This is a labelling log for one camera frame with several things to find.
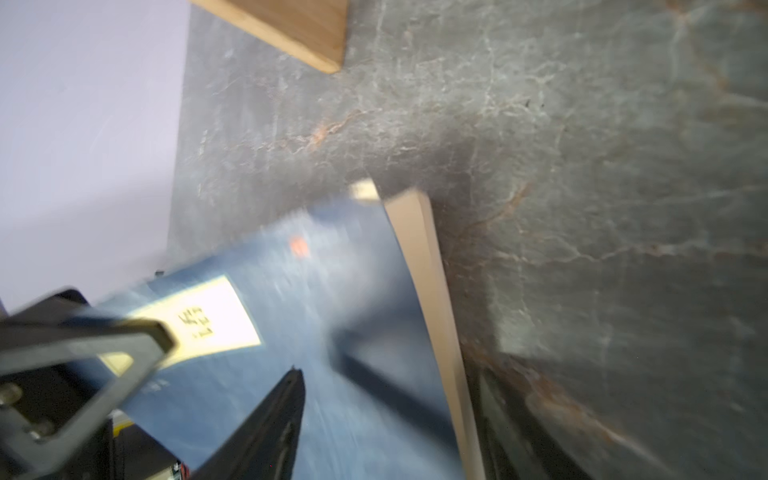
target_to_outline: white wall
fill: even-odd
[[[163,265],[186,0],[0,2],[0,298]]]

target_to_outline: book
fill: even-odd
[[[193,470],[302,369],[294,478],[484,478],[429,199],[370,180],[77,321],[161,321],[177,347],[122,405]],[[81,368],[94,385],[131,359]]]

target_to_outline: yellow sticker on book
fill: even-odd
[[[158,300],[128,315],[130,319],[154,319],[173,336],[176,346],[158,368],[211,353],[261,344],[250,317],[225,276],[193,286]],[[115,375],[133,363],[125,353],[100,356]]]

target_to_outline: blue book cover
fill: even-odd
[[[121,408],[193,470],[296,367],[306,405],[294,478],[465,477],[419,298],[378,201],[294,212],[78,321],[104,313],[158,319],[176,338]],[[115,353],[81,374],[100,385],[130,361]]]

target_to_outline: orange dot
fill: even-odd
[[[290,239],[290,251],[299,258],[305,258],[310,255],[310,246],[302,237],[293,237]]]

